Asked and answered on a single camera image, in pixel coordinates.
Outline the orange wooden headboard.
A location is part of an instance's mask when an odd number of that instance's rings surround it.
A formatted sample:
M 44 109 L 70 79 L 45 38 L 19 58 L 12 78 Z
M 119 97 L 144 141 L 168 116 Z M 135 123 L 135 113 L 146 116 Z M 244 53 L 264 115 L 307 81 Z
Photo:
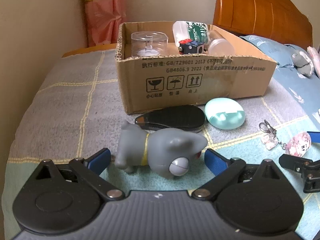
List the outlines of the orange wooden headboard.
M 312 25 L 291 0 L 216 0 L 213 24 L 304 49 L 313 44 Z

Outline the pink rolled blanket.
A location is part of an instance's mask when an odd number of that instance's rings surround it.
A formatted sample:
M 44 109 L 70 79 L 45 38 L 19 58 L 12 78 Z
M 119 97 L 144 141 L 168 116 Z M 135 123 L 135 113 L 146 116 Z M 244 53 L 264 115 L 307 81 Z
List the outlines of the pink rolled blanket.
M 307 52 L 310 55 L 314 68 L 315 68 L 315 72 L 317 74 L 317 76 L 320 78 L 320 57 L 319 57 L 319 53 L 317 52 L 317 50 L 311 46 L 308 46 L 307 48 Z

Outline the clear plastic jar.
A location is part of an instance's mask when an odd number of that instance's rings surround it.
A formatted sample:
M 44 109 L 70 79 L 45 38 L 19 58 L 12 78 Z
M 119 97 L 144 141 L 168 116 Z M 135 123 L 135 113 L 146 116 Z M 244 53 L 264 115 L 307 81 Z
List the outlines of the clear plastic jar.
M 211 30 L 208 34 L 209 47 L 208 54 L 212 56 L 234 55 L 235 50 L 232 44 L 225 39 L 218 31 Z

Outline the grey cat figurine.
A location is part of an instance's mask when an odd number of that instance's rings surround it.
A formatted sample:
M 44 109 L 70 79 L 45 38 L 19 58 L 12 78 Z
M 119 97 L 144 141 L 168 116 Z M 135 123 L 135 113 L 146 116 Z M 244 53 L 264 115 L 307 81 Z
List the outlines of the grey cat figurine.
M 136 166 L 148 166 L 161 177 L 172 179 L 185 175 L 190 162 L 198 159 L 208 144 L 197 133 L 165 128 L 148 133 L 127 121 L 121 126 L 115 166 L 132 173 Z

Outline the clear square plastic container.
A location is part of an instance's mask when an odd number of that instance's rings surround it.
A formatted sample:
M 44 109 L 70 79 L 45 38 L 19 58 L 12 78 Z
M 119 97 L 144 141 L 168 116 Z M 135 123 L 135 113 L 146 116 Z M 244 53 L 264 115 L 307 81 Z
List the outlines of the clear square plastic container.
M 156 31 L 138 31 L 131 34 L 131 56 L 150 57 L 167 55 L 168 37 Z

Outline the mint green oval case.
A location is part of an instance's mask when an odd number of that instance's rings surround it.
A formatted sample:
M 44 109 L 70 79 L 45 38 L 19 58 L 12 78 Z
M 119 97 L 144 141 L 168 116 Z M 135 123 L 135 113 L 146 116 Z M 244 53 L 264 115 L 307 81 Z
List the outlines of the mint green oval case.
M 243 107 L 230 98 L 209 100 L 204 107 L 204 113 L 212 126 L 224 130 L 242 126 L 246 118 Z

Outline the white bottle green label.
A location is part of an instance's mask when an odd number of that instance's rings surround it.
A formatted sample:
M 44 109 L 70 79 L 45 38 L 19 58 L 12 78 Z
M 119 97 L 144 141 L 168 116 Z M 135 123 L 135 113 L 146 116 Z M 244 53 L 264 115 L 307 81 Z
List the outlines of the white bottle green label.
M 208 43 L 208 25 L 200 22 L 176 21 L 172 25 L 175 44 L 180 46 L 180 41 L 191 39 L 202 43 Z

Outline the pink round keychain charm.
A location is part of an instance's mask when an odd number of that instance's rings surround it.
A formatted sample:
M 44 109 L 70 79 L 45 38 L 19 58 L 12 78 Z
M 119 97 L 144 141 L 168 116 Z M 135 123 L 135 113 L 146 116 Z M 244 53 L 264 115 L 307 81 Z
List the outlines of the pink round keychain charm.
M 285 153 L 295 157 L 302 157 L 311 147 L 311 137 L 309 133 L 302 132 L 294 136 L 287 143 Z

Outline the pink curtain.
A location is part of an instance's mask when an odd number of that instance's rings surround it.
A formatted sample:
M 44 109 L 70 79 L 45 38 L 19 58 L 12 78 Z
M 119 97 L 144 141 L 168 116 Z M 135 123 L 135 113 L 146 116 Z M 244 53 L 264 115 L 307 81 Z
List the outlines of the pink curtain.
M 117 42 L 119 26 L 126 21 L 125 0 L 84 0 L 88 45 Z

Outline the blue floral bed sheet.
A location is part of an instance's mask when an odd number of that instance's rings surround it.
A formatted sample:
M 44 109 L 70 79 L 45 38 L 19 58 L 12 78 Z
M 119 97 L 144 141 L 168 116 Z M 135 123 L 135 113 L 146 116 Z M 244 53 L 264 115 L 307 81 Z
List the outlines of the blue floral bed sheet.
M 300 50 L 310 55 L 306 50 L 294 44 L 285 44 L 295 50 Z M 316 127 L 319 127 L 319 77 L 313 70 L 311 77 L 300 74 L 297 68 L 278 67 L 274 71 L 273 77 L 298 101 L 311 118 Z

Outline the grey plush toy on bed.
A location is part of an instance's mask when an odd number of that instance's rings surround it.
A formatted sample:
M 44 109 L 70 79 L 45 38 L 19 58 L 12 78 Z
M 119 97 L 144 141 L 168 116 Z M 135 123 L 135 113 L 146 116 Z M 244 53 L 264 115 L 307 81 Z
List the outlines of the grey plush toy on bed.
M 314 70 L 313 62 L 306 53 L 296 50 L 292 54 L 292 62 L 300 74 L 306 77 L 312 76 Z

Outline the black fidget cube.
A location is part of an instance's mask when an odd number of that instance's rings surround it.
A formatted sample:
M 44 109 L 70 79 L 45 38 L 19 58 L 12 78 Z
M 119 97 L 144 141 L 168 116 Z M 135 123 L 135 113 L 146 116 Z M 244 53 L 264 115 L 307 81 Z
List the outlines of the black fidget cube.
M 205 44 L 191 39 L 181 40 L 178 51 L 180 54 L 202 54 L 206 53 Z

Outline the blue floral pillow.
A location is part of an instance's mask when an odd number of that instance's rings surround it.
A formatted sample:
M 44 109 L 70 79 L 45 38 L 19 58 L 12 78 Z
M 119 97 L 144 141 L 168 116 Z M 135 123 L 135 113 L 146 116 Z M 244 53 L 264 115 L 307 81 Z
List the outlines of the blue floral pillow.
M 240 37 L 256 46 L 267 56 L 271 57 L 277 62 L 278 67 L 293 68 L 295 66 L 292 61 L 292 55 L 296 51 L 291 46 L 257 35 L 246 35 Z

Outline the black stapler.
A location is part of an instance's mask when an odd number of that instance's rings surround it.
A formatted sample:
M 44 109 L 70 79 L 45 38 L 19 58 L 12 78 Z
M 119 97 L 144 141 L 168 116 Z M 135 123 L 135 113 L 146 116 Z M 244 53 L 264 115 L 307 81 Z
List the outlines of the black stapler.
M 199 132 L 205 123 L 206 116 L 203 110 L 193 105 L 166 107 L 135 118 L 136 125 L 153 131 L 178 128 L 189 132 Z

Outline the brown cardboard box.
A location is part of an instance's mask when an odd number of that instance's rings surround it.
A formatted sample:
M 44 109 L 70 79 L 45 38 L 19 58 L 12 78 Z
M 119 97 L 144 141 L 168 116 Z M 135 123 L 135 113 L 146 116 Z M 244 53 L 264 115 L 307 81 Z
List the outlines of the brown cardboard box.
M 248 98 L 265 94 L 276 61 L 249 42 L 215 25 L 235 55 L 181 55 L 174 44 L 172 22 L 131 22 L 119 27 L 116 68 L 124 111 L 143 113 L 178 105 L 203 105 L 213 98 Z M 166 55 L 132 57 L 131 35 L 159 31 L 169 37 Z

